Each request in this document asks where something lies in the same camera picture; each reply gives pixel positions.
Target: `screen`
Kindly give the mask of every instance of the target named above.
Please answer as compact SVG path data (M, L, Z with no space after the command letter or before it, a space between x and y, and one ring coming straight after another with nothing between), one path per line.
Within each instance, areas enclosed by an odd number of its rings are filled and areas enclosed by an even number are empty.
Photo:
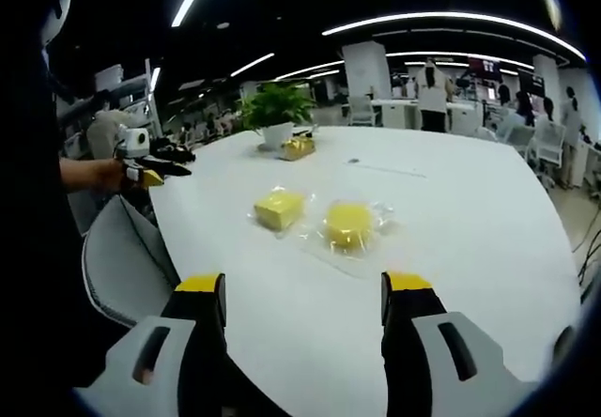
M481 58L470 58L470 72L480 79L489 81L502 81L501 66L491 60Z
M519 89L531 95L545 97L545 79L526 71L519 72Z

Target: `green leaves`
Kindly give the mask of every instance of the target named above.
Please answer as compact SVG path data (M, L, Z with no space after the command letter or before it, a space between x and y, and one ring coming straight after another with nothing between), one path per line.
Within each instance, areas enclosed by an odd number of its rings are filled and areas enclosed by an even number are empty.
M244 127L254 131L287 122L310 122L313 106L294 86L267 84L250 100L242 100L239 109Z

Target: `yellow sponge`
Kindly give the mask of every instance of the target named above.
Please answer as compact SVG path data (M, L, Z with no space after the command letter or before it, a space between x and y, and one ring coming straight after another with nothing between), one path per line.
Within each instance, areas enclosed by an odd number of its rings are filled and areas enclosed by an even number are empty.
M372 216L366 205L334 204L328 211L326 234L336 247L354 250L369 240Z
M304 211L304 196L285 190L270 193L254 205L257 220L274 231L283 231Z

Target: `potted plant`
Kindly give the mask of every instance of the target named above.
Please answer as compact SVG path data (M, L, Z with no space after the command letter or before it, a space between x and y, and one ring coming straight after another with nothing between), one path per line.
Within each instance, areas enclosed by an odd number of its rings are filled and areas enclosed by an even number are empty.
M289 85L267 84L249 100L243 100L240 110L245 129L263 132L265 147L278 149L292 138L295 124L311 121L313 101Z

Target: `white flower pot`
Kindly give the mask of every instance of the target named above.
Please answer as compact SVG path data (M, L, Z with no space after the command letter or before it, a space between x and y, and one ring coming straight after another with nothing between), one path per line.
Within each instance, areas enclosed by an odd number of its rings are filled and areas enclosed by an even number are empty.
M283 123L263 128L265 147L270 150L279 149L283 142L292 138L292 128L294 128L294 123Z

